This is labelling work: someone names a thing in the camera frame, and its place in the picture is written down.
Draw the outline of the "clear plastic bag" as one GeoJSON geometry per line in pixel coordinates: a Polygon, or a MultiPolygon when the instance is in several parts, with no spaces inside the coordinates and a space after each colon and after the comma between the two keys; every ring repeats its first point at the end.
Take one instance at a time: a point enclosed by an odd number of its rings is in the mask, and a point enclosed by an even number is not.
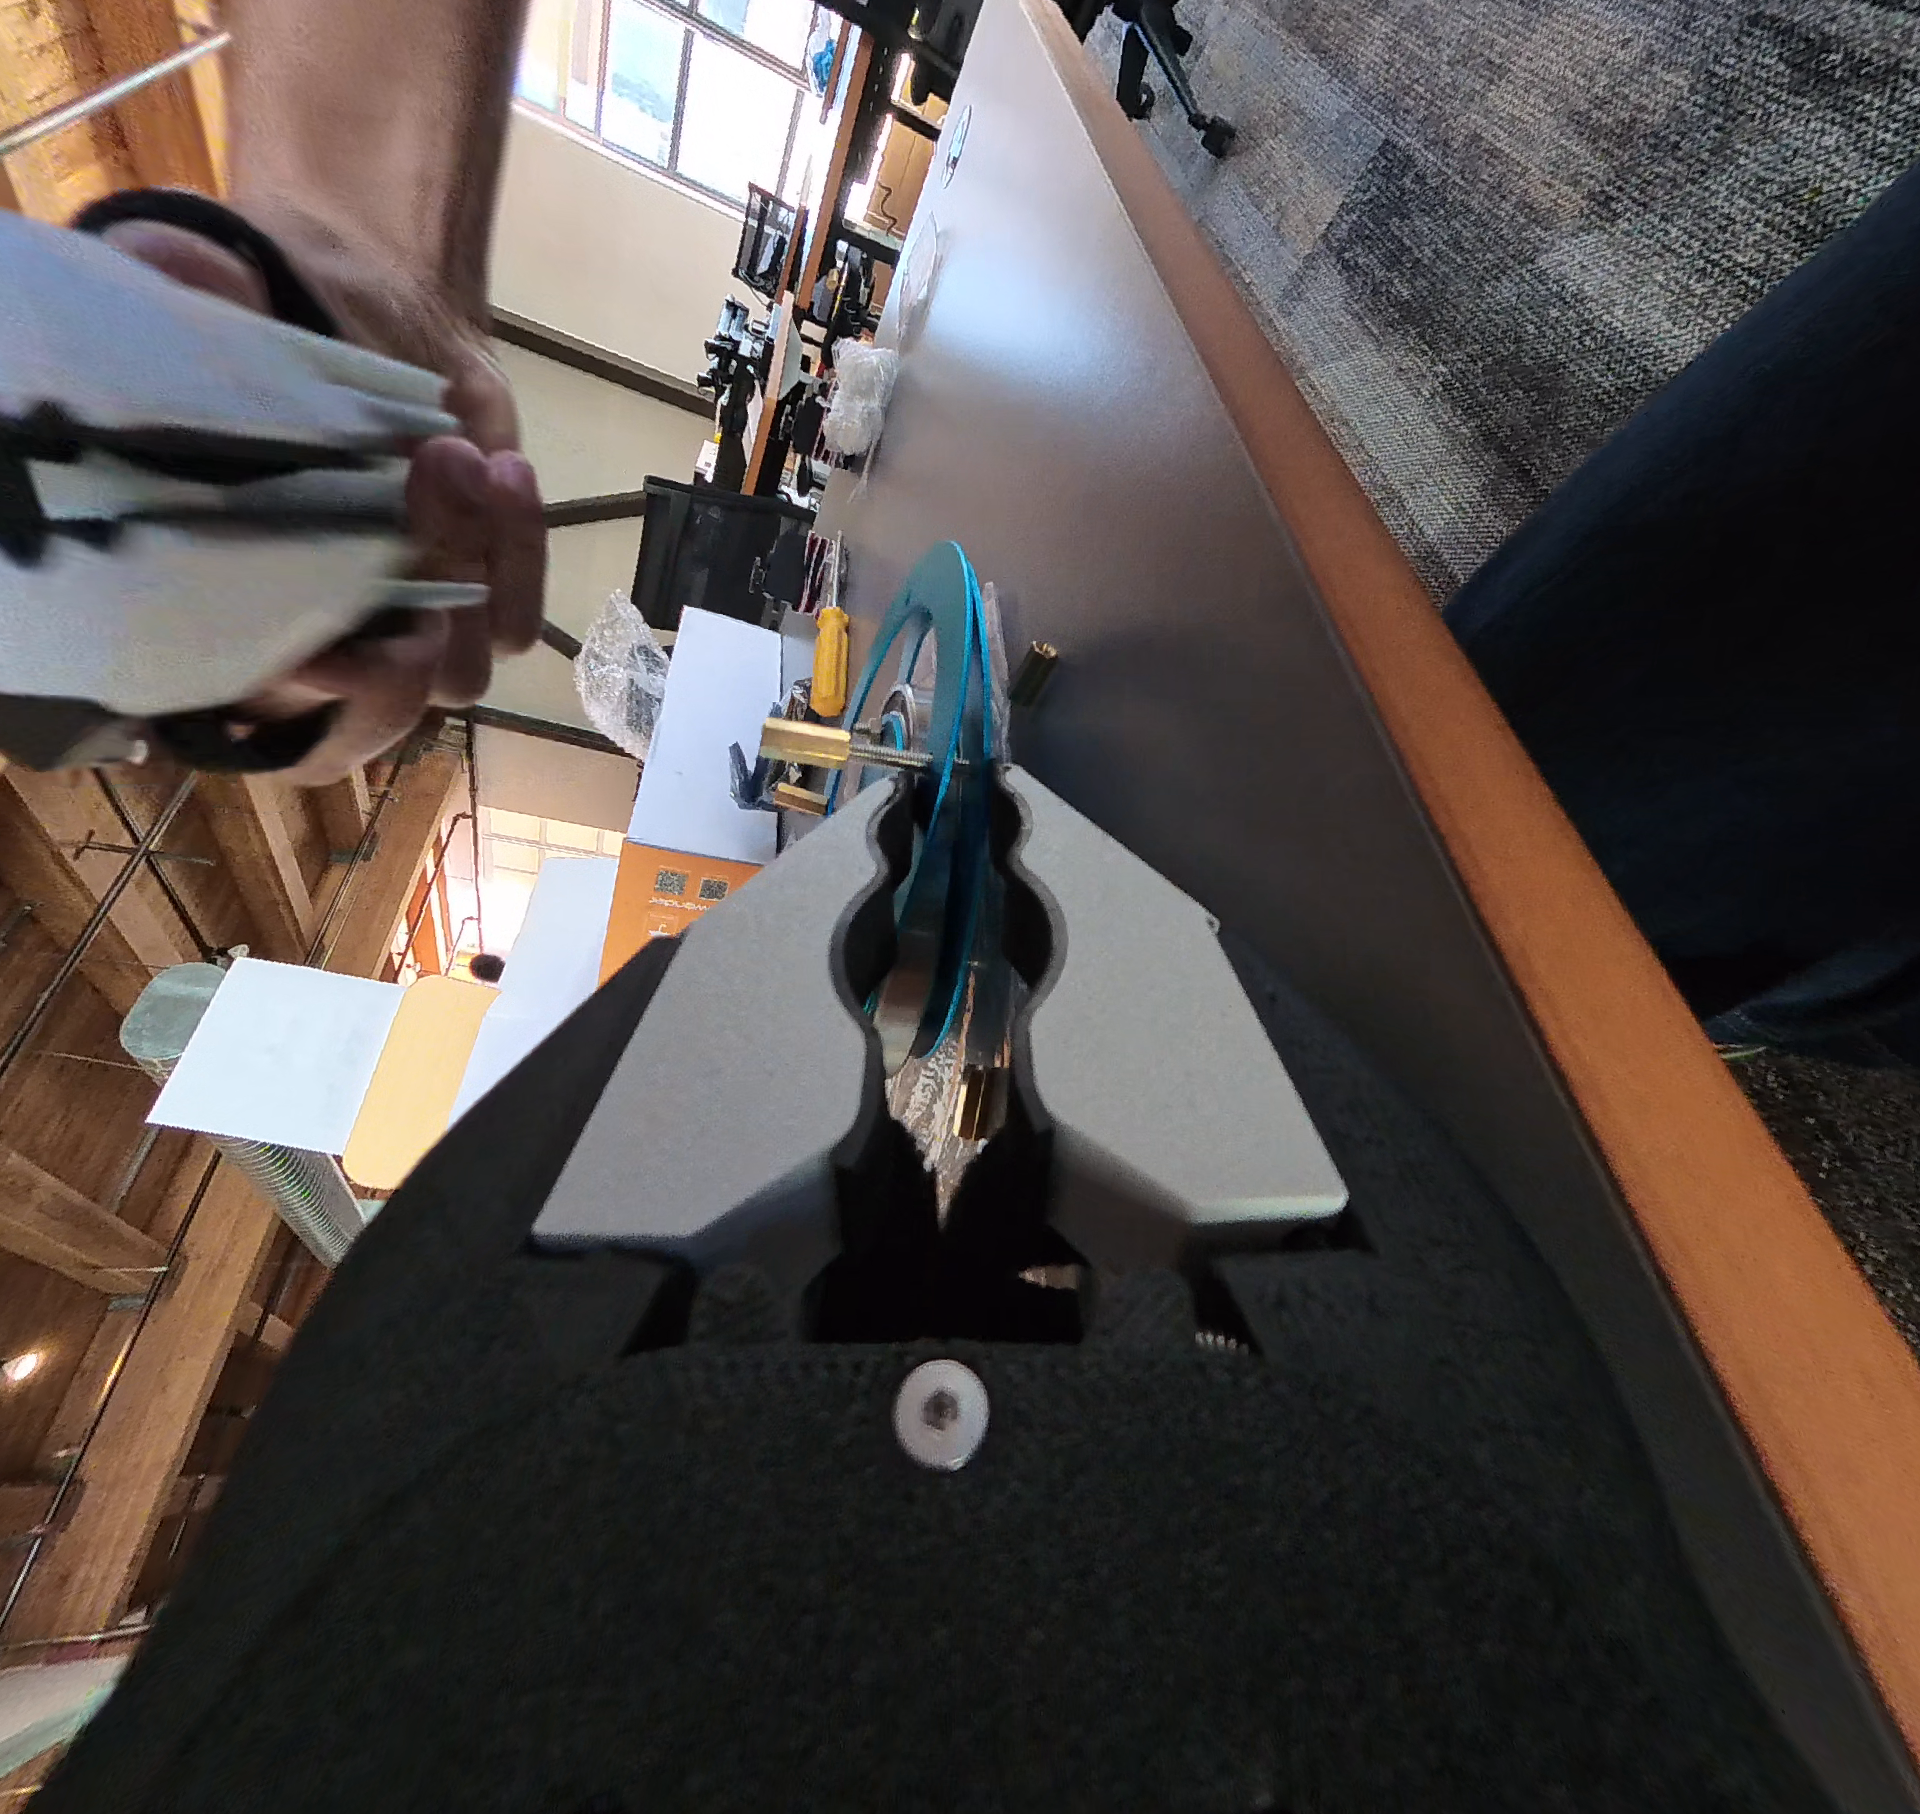
{"type": "Polygon", "coordinates": [[[950,1204],[957,1200],[962,1179],[974,1159],[984,1154],[985,1146],[1007,1126],[1014,1099],[1014,1050],[1002,1038],[994,1056],[974,1062],[967,1056],[964,1041],[950,1034],[936,1052],[908,1059],[887,1083],[887,1106],[891,1118],[904,1128],[915,1151],[921,1155],[934,1182],[934,1204],[937,1225],[947,1222],[950,1204]],[[985,1142],[954,1140],[952,1118],[958,1097],[961,1069],[964,1064],[994,1064],[1007,1071],[1007,1106],[1005,1123],[985,1142]]]}

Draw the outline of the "person's right hand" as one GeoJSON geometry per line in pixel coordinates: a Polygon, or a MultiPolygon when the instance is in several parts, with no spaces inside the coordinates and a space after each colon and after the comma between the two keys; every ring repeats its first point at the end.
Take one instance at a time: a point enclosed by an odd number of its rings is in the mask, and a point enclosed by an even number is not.
{"type": "Polygon", "coordinates": [[[479,168],[449,203],[452,252],[438,266],[376,243],[371,227],[323,217],[280,193],[241,208],[185,191],[109,194],[73,227],[208,292],[312,335],[406,361],[445,383],[454,435],[407,456],[406,527],[426,579],[471,582],[485,607],[419,612],[391,638],[341,642],[295,668],[250,718],[330,725],[285,773],[328,786],[399,745],[430,709],[466,709],[499,656],[528,652],[542,624],[547,531],[523,452],[507,379],[477,332],[487,292],[498,188],[479,168]]]}

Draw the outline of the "person's right forearm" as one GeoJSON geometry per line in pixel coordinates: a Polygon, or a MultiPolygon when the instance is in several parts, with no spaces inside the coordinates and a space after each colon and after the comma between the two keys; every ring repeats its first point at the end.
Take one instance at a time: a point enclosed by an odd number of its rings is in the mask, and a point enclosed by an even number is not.
{"type": "Polygon", "coordinates": [[[377,354],[483,332],[528,6],[226,0],[227,201],[377,354]]]}

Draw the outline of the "blue round metal turntable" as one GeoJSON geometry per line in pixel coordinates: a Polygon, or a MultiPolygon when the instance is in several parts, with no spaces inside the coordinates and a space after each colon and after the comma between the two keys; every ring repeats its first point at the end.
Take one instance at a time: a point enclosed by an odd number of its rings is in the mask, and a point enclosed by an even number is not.
{"type": "Polygon", "coordinates": [[[923,554],[880,617],[853,718],[864,717],[881,668],[911,676],[925,652],[934,687],[921,745],[904,751],[913,840],[891,897],[896,957],[867,992],[887,1073],[934,1054],[954,1029],[994,902],[992,777],[1005,730],[994,717],[981,582],[952,541],[923,554]]]}

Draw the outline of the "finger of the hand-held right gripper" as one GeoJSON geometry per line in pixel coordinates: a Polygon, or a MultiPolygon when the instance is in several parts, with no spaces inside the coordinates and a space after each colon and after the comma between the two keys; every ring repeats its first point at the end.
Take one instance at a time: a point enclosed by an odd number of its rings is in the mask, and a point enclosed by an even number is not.
{"type": "Polygon", "coordinates": [[[404,494],[394,465],[218,485],[4,458],[4,699],[207,711],[386,617],[485,607],[483,584],[424,576],[404,494]]]}
{"type": "Polygon", "coordinates": [[[303,472],[456,431],[429,373],[192,290],[97,239],[1,217],[9,456],[303,472]]]}

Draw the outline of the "paned window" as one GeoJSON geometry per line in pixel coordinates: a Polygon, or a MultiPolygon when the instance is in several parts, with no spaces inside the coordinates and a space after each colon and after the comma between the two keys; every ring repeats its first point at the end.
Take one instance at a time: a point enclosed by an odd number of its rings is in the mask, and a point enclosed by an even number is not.
{"type": "Polygon", "coordinates": [[[811,0],[533,0],[516,98],[713,201],[789,199],[839,37],[811,0]]]}

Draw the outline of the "grey desk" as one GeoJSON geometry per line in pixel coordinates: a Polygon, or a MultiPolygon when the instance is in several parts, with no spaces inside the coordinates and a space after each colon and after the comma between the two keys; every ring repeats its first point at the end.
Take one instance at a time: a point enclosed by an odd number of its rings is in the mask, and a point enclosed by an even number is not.
{"type": "Polygon", "coordinates": [[[1907,1342],[1051,0],[985,0],[894,284],[856,631],[928,545],[1062,656],[1017,758],[1490,1181],[1841,1809],[1915,1809],[1907,1342]]]}

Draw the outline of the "clear bag of white parts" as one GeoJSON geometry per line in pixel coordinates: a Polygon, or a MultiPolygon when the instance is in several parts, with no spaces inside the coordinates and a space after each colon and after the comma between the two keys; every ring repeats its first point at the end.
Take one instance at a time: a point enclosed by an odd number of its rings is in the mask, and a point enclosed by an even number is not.
{"type": "Polygon", "coordinates": [[[834,390],[822,415],[822,443],[834,458],[864,458],[880,438],[900,355],[871,340],[849,340],[836,355],[834,390]]]}

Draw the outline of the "person's blue jeans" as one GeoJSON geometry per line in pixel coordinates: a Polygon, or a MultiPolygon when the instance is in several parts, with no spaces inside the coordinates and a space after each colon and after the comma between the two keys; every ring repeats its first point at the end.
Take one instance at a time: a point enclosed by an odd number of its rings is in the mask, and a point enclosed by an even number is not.
{"type": "Polygon", "coordinates": [[[1707,1034],[1917,1062],[1917,169],[1444,612],[1707,1034]]]}

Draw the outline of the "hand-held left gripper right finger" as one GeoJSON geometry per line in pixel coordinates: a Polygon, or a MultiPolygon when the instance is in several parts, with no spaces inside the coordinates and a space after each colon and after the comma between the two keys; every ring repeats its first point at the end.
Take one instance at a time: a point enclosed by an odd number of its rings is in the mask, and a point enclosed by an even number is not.
{"type": "Polygon", "coordinates": [[[998,767],[1007,1090],[981,1256],[1203,1282],[1338,1233],[1350,1190],[1216,917],[1038,777],[998,767]]]}

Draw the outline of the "white and tan carton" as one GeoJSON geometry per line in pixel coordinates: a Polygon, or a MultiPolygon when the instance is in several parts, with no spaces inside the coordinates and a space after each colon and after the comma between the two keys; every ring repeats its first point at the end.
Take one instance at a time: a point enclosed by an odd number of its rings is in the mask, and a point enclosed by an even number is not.
{"type": "Polygon", "coordinates": [[[487,1088],[507,1001],[464,976],[410,985],[243,959],[224,976],[148,1120],[313,1151],[394,1192],[487,1088]]]}

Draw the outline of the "orange cardboard box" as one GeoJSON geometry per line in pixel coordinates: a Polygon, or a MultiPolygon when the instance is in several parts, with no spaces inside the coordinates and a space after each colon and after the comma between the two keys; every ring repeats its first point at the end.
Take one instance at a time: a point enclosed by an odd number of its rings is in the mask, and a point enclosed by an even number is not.
{"type": "Polygon", "coordinates": [[[773,815],[734,800],[730,751],[756,743],[782,699],[782,664],[775,631],[690,612],[623,839],[517,814],[495,826],[483,814],[483,947],[503,956],[503,971],[452,1118],[642,947],[686,935],[773,862],[773,815]]]}

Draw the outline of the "bubble wrap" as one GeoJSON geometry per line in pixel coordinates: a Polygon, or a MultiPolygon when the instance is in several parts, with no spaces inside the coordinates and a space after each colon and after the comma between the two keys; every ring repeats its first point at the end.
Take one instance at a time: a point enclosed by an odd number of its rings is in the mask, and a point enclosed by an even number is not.
{"type": "Polygon", "coordinates": [[[586,723],[644,764],[653,748],[671,654],[625,594],[610,594],[572,660],[586,723]]]}

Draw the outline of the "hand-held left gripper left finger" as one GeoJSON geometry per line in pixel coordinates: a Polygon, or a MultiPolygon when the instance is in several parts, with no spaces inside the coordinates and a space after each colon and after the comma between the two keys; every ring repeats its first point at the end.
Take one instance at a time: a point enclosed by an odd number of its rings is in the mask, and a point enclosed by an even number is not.
{"type": "Polygon", "coordinates": [[[530,1232],[540,1256],[751,1266],[830,1325],[920,1266],[920,1158],[873,1004],[913,783],[881,777],[678,939],[530,1232]]]}

